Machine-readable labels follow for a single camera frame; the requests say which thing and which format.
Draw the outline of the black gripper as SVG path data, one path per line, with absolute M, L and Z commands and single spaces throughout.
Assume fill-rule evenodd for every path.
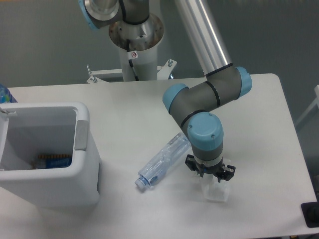
M 185 164 L 192 172 L 196 172 L 197 175 L 200 175 L 200 177 L 203 177 L 204 174 L 213 174 L 215 177 L 217 177 L 219 183 L 222 180 L 229 181 L 232 179 L 236 170 L 235 166 L 225 166 L 223 160 L 210 167 L 205 166 L 204 164 L 199 164 L 195 161 L 194 156 L 191 154 L 186 156 Z

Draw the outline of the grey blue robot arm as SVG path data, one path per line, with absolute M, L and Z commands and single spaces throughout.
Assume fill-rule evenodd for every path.
M 252 79 L 245 68 L 233 65 L 207 1 L 178 0 L 175 4 L 205 81 L 192 88 L 175 84 L 165 91 L 162 101 L 191 144 L 193 155 L 185 161 L 189 169 L 228 181 L 235 167 L 223 163 L 223 128 L 211 111 L 247 94 Z M 164 29 L 150 12 L 149 1 L 81 0 L 79 6 L 92 29 L 109 28 L 110 39 L 120 52 L 124 81 L 157 79 L 157 58 L 151 53 L 157 51 Z

